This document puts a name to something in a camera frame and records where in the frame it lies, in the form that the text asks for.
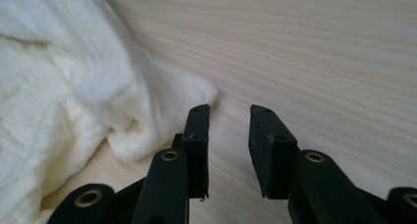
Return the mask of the white cloth with brown print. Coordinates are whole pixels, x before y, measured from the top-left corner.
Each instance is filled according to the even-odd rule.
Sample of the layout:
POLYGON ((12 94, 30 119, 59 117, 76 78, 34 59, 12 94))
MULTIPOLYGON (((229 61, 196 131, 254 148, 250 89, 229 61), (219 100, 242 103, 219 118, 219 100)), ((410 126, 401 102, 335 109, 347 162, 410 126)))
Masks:
POLYGON ((139 160, 216 96, 148 53, 105 0, 0 0, 0 224, 44 224, 42 199, 103 141, 139 160))

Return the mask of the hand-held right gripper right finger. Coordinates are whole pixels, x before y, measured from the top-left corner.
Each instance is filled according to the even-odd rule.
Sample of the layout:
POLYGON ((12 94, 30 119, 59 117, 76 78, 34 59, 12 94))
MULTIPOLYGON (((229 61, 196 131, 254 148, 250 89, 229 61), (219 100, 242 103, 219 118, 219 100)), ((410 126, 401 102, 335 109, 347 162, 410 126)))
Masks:
POLYGON ((272 110, 253 104, 250 113, 248 146, 262 196, 288 199, 297 139, 272 110))

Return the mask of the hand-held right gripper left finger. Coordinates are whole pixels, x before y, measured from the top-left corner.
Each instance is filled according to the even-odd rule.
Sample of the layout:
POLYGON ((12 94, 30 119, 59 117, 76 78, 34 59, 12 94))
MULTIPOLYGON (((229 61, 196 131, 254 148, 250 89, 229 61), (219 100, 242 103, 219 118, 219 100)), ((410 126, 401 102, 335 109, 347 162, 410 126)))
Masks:
POLYGON ((189 198, 209 196, 209 111, 203 104, 189 111, 182 149, 188 156, 189 198))

